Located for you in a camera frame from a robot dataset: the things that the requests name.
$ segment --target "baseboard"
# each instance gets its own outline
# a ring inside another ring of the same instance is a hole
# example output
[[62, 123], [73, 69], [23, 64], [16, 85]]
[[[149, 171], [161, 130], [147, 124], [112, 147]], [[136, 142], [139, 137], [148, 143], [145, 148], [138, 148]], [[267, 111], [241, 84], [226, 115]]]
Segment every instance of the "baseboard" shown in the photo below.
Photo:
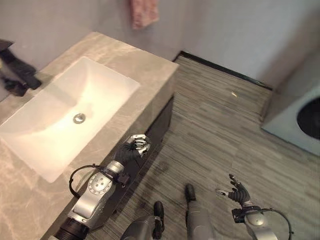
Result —
[[248, 81], [250, 83], [253, 83], [253, 84], [258, 85], [260, 87], [263, 87], [265, 89], [268, 89], [268, 90], [272, 90], [273, 89], [271, 86], [266, 85], [263, 82], [260, 82], [258, 80], [255, 80], [255, 79], [249, 77], [249, 76], [243, 75], [243, 74], [241, 74], [239, 72], [236, 72], [236, 71], [233, 71], [233, 70], [230, 70], [230, 69], [228, 69], [228, 68], [226, 68], [224, 66], [220, 66], [218, 64], [215, 64], [215, 63], [213, 63], [211, 61], [205, 60], [205, 59], [203, 59], [201, 57], [195, 56], [195, 55], [193, 55], [191, 53], [188, 53], [188, 52], [185, 52], [185, 51], [180, 51], [179, 54], [174, 58], [173, 62], [175, 62], [179, 56], [183, 56], [185, 58], [188, 58], [188, 59], [191, 59], [193, 61], [196, 61], [196, 62], [198, 62], [200, 64], [206, 65], [206, 66], [208, 66], [210, 68], [217, 69], [219, 71], [222, 71], [224, 73], [230, 74], [230, 75], [235, 76], [237, 78], [246, 80], [246, 81]]

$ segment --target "marble countertop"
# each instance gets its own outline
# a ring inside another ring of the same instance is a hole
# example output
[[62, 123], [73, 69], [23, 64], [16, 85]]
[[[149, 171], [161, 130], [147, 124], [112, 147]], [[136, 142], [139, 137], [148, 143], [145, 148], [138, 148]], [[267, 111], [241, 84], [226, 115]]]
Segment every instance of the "marble countertop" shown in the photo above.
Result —
[[[0, 124], [82, 56], [134, 79], [140, 88], [53, 183], [41, 178], [0, 141], [3, 239], [40, 239], [73, 197], [68, 185], [70, 174], [80, 166], [100, 164], [178, 68], [173, 62], [92, 32], [37, 73], [41, 88], [28, 90], [24, 97], [9, 95], [0, 102]], [[87, 171], [80, 171], [75, 186], [80, 187], [88, 176]]]

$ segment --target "washing machine door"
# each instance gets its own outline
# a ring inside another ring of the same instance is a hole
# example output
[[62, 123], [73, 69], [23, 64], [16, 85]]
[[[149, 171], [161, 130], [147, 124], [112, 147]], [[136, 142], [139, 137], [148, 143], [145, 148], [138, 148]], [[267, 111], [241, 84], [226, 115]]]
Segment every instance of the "washing machine door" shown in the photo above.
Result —
[[296, 121], [305, 134], [320, 140], [320, 97], [306, 104], [299, 111]]

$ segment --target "gray wall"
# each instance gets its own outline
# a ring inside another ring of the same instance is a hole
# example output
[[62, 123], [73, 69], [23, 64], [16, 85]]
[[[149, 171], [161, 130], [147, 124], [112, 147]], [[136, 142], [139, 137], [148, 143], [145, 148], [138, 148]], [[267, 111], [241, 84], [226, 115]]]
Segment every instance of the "gray wall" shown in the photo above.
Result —
[[276, 86], [320, 42], [319, 0], [192, 1], [184, 49]]
[[185, 5], [160, 0], [159, 22], [132, 30], [129, 0], [0, 0], [0, 39], [38, 70], [91, 31], [172, 60], [182, 49]]
[[158, 3], [160, 21], [133, 30], [130, 0], [0, 0], [0, 38], [37, 69], [98, 31], [168, 60], [185, 49], [271, 86], [320, 41], [319, 0]]

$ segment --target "bathroom vanity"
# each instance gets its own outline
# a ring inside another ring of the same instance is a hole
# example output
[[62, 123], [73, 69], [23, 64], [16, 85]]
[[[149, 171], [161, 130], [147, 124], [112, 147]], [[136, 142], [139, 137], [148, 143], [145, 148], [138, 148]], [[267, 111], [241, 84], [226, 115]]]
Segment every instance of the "bathroom vanity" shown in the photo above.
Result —
[[[100, 127], [80, 153], [53, 182], [48, 182], [41, 177], [37, 171], [21, 159], [23, 156], [18, 157], [8, 147], [8, 143], [1, 139], [0, 187], [2, 191], [0, 203], [1, 237], [3, 239], [38, 240], [45, 233], [46, 237], [54, 232], [75, 203], [73, 195], [69, 192], [70, 174], [83, 165], [108, 164], [117, 146], [124, 142], [127, 137], [145, 133], [151, 138], [151, 150], [140, 162], [129, 163], [125, 168], [125, 172], [131, 176], [132, 183], [149, 156], [152, 155], [152, 151], [157, 145], [161, 144], [170, 125], [175, 85], [174, 73], [178, 65], [98, 32], [90, 33], [40, 70], [36, 75], [43, 83], [39, 89], [27, 91], [24, 97], [9, 95], [0, 102], [0, 124], [4, 123], [21, 107], [24, 108], [24, 105], [41, 93], [40, 91], [43, 88], [50, 86], [50, 82], [55, 81], [82, 57], [131, 78], [139, 84], [139, 87], [116, 113]], [[64, 90], [68, 94], [74, 88], [71, 86]], [[23, 131], [33, 134], [32, 131], [39, 130], [36, 127], [35, 129], [29, 127], [23, 129]], [[19, 129], [14, 134], [20, 136], [24, 133], [23, 131]], [[62, 140], [64, 134], [56, 136], [54, 141], [59, 141], [59, 138]], [[37, 149], [37, 146], [41, 148], [39, 143], [31, 151], [39, 151], [40, 153], [41, 149]], [[50, 159], [49, 157], [43, 159], [42, 163], [49, 166], [53, 165], [54, 162]], [[85, 186], [91, 173], [91, 169], [79, 171], [74, 178], [73, 186], [77, 190], [81, 189]], [[129, 185], [125, 188], [117, 186], [115, 193], [107, 202], [103, 218], [98, 222], [97, 228], [103, 225], [114, 212], [129, 187]]]

